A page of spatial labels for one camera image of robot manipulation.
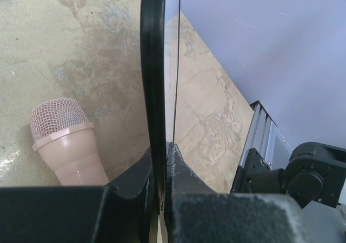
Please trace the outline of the white whiteboard black frame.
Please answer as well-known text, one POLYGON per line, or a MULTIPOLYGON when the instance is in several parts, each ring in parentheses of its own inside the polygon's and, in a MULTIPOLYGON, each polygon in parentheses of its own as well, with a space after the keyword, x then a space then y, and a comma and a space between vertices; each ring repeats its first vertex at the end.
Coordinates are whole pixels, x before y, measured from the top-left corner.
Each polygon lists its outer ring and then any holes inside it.
POLYGON ((168 153, 175 140, 180 21, 181 0, 141 0, 142 83, 160 211, 168 153))

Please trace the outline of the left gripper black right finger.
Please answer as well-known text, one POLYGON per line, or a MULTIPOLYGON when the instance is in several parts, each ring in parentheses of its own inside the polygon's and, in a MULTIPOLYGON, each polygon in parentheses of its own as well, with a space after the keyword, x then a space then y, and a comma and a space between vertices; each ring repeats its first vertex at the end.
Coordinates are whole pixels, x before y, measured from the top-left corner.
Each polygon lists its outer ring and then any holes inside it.
MULTIPOLYGON (((174 145, 168 159, 164 221, 168 242, 345 242, 345 225, 332 208, 305 208, 282 190, 285 169, 257 174, 244 192, 212 190, 174 145)), ((345 204, 345 183, 342 204, 345 204)))

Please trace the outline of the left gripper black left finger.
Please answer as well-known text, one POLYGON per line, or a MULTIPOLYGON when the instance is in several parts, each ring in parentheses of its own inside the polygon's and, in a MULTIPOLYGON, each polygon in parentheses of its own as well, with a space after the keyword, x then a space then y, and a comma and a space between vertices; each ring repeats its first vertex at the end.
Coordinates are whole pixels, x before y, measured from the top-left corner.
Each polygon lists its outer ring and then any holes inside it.
POLYGON ((1 242, 156 242, 151 152, 104 186, 4 187, 1 242))

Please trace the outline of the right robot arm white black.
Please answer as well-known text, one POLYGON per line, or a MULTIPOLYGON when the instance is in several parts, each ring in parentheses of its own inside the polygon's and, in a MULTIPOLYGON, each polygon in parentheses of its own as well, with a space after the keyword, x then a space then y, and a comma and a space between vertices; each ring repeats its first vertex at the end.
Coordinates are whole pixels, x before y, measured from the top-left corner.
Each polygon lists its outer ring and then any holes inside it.
POLYGON ((285 169, 282 190, 301 208, 310 202, 335 208, 342 204, 345 149, 308 142, 297 146, 285 169))

